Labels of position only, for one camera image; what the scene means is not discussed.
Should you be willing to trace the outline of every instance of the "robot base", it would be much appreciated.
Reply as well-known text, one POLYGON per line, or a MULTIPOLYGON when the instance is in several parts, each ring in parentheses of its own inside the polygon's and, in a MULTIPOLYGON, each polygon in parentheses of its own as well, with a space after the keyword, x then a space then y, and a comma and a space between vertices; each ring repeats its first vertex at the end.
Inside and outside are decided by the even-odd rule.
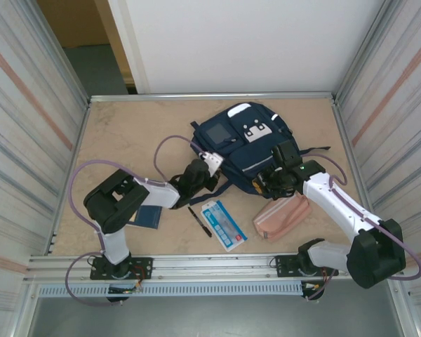
MULTIPOLYGON (((323 270, 320 267, 303 265, 296 255, 278 255, 274 257, 276 261, 276 272, 278 277, 323 277, 323 270)), ((332 273, 332 268, 326 268, 327 276, 332 273)))
POLYGON ((152 258, 127 257, 118 265, 111 264, 104 256, 93 259, 91 279, 151 279, 152 258))

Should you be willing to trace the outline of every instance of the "pen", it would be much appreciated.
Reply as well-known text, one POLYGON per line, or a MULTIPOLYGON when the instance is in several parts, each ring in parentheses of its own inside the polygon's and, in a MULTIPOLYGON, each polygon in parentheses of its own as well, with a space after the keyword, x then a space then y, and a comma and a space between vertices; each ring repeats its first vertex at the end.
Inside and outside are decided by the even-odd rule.
POLYGON ((211 231, 203 224, 203 222, 200 220, 200 218, 198 218, 198 216, 195 214, 194 210, 191 209, 190 207, 187 207, 187 208, 189 209, 189 212, 193 215, 193 217, 195 218, 197 223, 201 226, 201 228, 203 228, 203 231, 206 232, 208 237, 212 237, 211 231))

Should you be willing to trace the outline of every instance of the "floor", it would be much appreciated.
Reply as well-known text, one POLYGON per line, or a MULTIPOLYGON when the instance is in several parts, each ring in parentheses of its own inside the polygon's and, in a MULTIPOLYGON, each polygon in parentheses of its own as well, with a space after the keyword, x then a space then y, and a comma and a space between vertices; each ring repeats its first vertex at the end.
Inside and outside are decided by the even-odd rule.
POLYGON ((88 95, 128 95, 109 44, 64 48, 88 95))
POLYGON ((338 280, 319 303, 299 296, 153 297, 92 308, 44 298, 29 336, 398 337, 402 331, 385 282, 365 290, 338 280))
MULTIPOLYGON (((86 130, 76 165, 92 159, 115 161, 134 170, 142 177, 159 179, 153 167, 153 154, 163 138, 182 135, 191 138, 191 121, 202 123, 216 113, 245 100, 178 100, 144 102, 94 102, 91 105, 86 130)), ((327 98, 322 99, 264 99, 255 100, 275 111, 290 126, 302 149, 331 146, 324 154, 334 159, 345 170, 348 185, 343 190, 357 198, 354 179, 338 133, 332 107, 327 98)), ((189 145, 180 140, 170 140, 159 152, 158 166, 170 178, 184 171, 196 158, 189 145)), ((319 162, 331 174, 339 174, 334 165, 319 162)), ((84 197, 109 177, 115 168, 108 165, 86 167, 74 181, 72 196, 82 214, 84 197)), ((268 200, 249 195, 235 186, 214 200, 220 200, 248 240, 231 253, 294 252, 302 244, 324 238, 337 244, 347 244, 347 236, 330 216, 310 202, 312 213, 299 225, 275 242, 268 242, 259 235, 253 219, 268 200)), ((200 217, 201 207, 192 208, 200 217)), ((126 242, 136 255, 163 254, 224 254, 224 246, 216 235, 209 238, 190 215, 186 207, 163 209, 159 229, 127 226, 126 242)), ((57 230, 53 254, 77 256, 100 248, 93 230, 72 212, 68 203, 57 230)))

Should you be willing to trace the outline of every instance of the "navy blue backpack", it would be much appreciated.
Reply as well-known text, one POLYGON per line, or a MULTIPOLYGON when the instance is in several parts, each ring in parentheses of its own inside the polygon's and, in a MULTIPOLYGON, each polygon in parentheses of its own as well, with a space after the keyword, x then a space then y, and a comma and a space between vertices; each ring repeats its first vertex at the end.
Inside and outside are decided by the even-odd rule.
POLYGON ((191 205, 217 197, 233 184, 246 193, 259 194, 252 181, 262 169, 273 164, 272 148, 282 142, 290 140, 300 154, 316 148, 330 148, 300 150, 283 119, 259 103, 239 103, 201 125, 195 121, 191 125, 195 129, 192 141, 203 150, 216 152, 225 159, 221 170, 227 178, 227 182, 214 193, 190 200, 191 205))

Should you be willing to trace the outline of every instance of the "blue card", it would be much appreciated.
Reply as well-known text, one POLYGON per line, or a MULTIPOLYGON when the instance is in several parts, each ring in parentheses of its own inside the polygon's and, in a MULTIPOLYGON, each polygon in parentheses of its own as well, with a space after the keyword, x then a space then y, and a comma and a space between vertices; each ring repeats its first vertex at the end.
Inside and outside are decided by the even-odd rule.
POLYGON ((128 224, 157 230, 161 212, 160 206, 141 206, 135 214, 135 220, 128 221, 128 224))

